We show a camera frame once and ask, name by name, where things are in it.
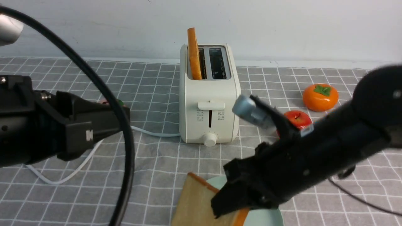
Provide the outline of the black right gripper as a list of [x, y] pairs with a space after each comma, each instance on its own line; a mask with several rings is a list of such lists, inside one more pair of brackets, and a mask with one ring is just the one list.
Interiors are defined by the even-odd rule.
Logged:
[[234, 158], [224, 165], [227, 182], [211, 199], [216, 219], [244, 208], [276, 209], [293, 196], [306, 190], [311, 172], [303, 159], [302, 139], [314, 130], [315, 121], [299, 130], [284, 113], [254, 95], [241, 95], [232, 112], [259, 128], [278, 135], [274, 143], [261, 142], [254, 154]]

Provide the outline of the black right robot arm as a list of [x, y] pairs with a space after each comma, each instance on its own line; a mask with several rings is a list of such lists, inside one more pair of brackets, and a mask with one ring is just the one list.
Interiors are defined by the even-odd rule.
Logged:
[[257, 127], [275, 127], [280, 138], [224, 165], [227, 182], [211, 200], [215, 218], [244, 208], [277, 209], [334, 175], [348, 177], [386, 148], [401, 148], [401, 74], [401, 65], [372, 70], [349, 101], [302, 130], [257, 96], [240, 95], [232, 112]]

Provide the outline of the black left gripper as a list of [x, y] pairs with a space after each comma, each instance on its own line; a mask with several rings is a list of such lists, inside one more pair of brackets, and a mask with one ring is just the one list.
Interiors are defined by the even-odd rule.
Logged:
[[63, 161], [121, 131], [111, 106], [75, 94], [34, 90], [29, 76], [1, 75], [0, 166]]

